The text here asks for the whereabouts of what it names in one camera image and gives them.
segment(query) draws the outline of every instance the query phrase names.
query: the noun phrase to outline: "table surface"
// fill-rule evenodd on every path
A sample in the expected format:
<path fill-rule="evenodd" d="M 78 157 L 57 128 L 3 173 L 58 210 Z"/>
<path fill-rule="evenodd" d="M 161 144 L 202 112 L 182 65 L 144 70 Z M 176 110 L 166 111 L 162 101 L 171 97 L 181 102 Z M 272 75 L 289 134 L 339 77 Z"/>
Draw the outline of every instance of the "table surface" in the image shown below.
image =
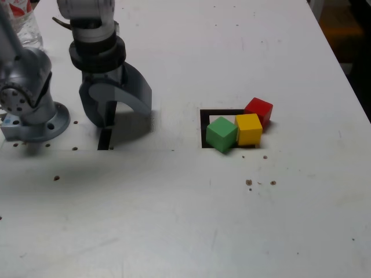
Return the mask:
<path fill-rule="evenodd" d="M 49 148 L 2 144 L 1 278 L 370 277 L 371 128 L 305 0 L 116 1 L 154 112 L 143 133 L 118 107 L 112 151 L 56 1 L 35 13 L 78 124 Z M 253 97 L 274 105 L 261 147 L 202 149 L 200 109 Z"/>

